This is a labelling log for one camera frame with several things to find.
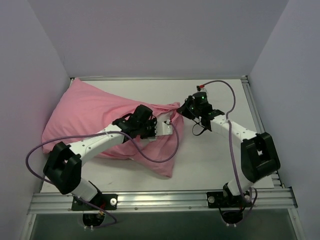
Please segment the pink floral pillowcase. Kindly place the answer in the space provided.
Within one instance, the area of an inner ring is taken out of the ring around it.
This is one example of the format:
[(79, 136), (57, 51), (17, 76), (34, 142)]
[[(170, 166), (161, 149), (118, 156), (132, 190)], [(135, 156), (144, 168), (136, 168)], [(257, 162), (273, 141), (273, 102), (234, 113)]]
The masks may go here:
[[(140, 101), (105, 92), (76, 78), (51, 114), (41, 140), (46, 142), (59, 137), (74, 136), (74, 139), (65, 139), (64, 143), (77, 142), (81, 135), (101, 131), (114, 120), (133, 113), (139, 105)], [(175, 165), (175, 159), (171, 155), (184, 136), (184, 119), (176, 111), (180, 103), (146, 103), (146, 106), (152, 109), (156, 117), (162, 113), (172, 112), (170, 119), (177, 133), (159, 137), (148, 144), (142, 144), (140, 138), (136, 138), (135, 141), (142, 152), (138, 152), (134, 144), (127, 141), (100, 153), (98, 157), (133, 160), (158, 175), (170, 178)]]

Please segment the white pillow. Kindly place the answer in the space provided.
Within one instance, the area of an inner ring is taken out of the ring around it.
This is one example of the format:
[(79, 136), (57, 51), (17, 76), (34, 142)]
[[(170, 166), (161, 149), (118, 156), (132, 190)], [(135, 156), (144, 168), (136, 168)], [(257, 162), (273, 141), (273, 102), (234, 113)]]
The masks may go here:
[(171, 120), (171, 116), (172, 116), (173, 112), (172, 111), (169, 111), (169, 112), (166, 112), (166, 113), (161, 113), (159, 114), (156, 118), (157, 118), (157, 121), (160, 122), (160, 123), (164, 123), (166, 122), (167, 120)]

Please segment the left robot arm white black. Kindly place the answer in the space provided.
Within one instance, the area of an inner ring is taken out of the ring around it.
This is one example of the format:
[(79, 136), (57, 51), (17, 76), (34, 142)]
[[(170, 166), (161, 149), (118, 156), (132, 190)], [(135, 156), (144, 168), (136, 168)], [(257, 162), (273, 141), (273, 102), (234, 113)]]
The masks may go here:
[(130, 139), (155, 137), (158, 124), (153, 111), (139, 105), (133, 113), (114, 120), (96, 134), (69, 144), (57, 143), (49, 154), (43, 173), (61, 194), (73, 194), (82, 199), (88, 209), (95, 210), (105, 203), (105, 199), (93, 183), (82, 178), (83, 165)]

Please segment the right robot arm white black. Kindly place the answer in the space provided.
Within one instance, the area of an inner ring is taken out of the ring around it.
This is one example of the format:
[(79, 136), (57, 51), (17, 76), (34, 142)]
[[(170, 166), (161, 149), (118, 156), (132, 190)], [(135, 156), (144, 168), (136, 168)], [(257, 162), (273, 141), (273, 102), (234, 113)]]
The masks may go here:
[(280, 169), (272, 136), (267, 132), (249, 130), (230, 120), (226, 113), (213, 108), (204, 91), (188, 96), (177, 112), (187, 119), (198, 119), (204, 131), (228, 139), (234, 179), (223, 186), (225, 205), (232, 207), (244, 200), (245, 192), (256, 182)]

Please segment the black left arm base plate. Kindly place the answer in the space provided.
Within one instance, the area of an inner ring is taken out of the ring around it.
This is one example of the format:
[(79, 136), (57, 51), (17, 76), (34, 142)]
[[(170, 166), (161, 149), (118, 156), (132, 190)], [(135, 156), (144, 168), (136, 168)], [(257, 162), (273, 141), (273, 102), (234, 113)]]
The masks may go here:
[[(97, 194), (91, 201), (91, 204), (104, 209), (104, 210), (116, 210), (117, 204), (118, 204), (118, 195), (115, 193), (102, 193)], [(72, 205), (71, 205), (72, 211), (93, 211), (96, 210), (96, 208), (83, 203), (81, 200), (78, 200), (77, 197), (73, 197)]]

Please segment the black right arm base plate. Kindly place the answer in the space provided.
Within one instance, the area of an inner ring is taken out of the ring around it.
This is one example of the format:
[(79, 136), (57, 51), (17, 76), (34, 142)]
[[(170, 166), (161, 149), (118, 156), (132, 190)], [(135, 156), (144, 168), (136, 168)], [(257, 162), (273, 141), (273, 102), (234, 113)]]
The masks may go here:
[(245, 199), (240, 195), (227, 196), (223, 191), (209, 191), (206, 193), (207, 205), (209, 208), (244, 208), (251, 207), (252, 201), (249, 191), (244, 193)]

